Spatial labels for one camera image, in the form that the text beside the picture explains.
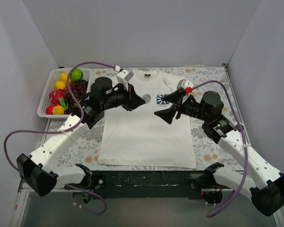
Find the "round blue yellow brooch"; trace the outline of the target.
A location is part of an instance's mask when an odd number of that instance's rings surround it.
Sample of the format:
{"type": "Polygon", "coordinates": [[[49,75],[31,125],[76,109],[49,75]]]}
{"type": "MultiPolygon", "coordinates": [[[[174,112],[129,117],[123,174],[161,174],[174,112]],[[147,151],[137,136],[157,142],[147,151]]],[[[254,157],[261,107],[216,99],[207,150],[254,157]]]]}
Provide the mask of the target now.
{"type": "Polygon", "coordinates": [[[145,101],[145,103],[149,103],[151,101],[151,95],[145,94],[143,95],[142,99],[145,101]]]}

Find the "white t-shirt with flower print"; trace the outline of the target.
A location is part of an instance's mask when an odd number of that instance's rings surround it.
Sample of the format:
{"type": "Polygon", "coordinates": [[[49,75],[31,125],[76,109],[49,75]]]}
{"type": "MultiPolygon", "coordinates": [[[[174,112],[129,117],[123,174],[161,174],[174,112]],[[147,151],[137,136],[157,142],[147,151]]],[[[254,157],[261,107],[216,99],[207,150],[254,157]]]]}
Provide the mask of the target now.
{"type": "Polygon", "coordinates": [[[98,162],[101,165],[196,168],[190,120],[166,123],[155,111],[171,107],[162,98],[182,80],[162,71],[135,71],[130,84],[149,102],[128,112],[121,106],[105,112],[98,162]]]}

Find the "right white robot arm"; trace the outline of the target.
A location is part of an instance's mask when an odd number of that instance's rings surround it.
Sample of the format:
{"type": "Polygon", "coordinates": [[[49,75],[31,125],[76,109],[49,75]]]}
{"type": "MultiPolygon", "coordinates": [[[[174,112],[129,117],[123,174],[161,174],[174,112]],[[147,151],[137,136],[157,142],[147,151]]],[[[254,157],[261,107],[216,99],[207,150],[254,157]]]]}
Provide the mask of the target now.
{"type": "Polygon", "coordinates": [[[238,190],[265,216],[273,215],[284,206],[284,173],[269,164],[246,142],[241,125],[233,125],[222,114],[224,103],[217,92],[205,92],[201,102],[180,91],[164,96],[162,100],[172,103],[172,106],[156,111],[156,116],[168,124],[183,114],[202,120],[204,133],[231,154],[246,171],[240,176],[226,170],[223,164],[213,164],[205,170],[204,181],[208,187],[222,184],[238,190]]]}

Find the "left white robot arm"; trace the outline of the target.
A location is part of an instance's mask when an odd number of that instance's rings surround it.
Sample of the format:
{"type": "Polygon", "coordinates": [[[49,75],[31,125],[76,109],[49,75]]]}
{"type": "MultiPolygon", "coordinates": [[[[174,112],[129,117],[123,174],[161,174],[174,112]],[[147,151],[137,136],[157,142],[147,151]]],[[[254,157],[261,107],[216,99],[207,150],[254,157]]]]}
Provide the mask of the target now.
{"type": "Polygon", "coordinates": [[[105,110],[123,107],[132,111],[145,100],[138,96],[133,85],[118,83],[100,77],[91,85],[90,92],[81,100],[82,110],[75,108],[62,127],[41,147],[29,155],[17,158],[20,177],[39,195],[47,195],[54,187],[73,184],[81,189],[91,185],[91,171],[83,164],[66,169],[56,163],[63,153],[104,117],[105,110]]]}

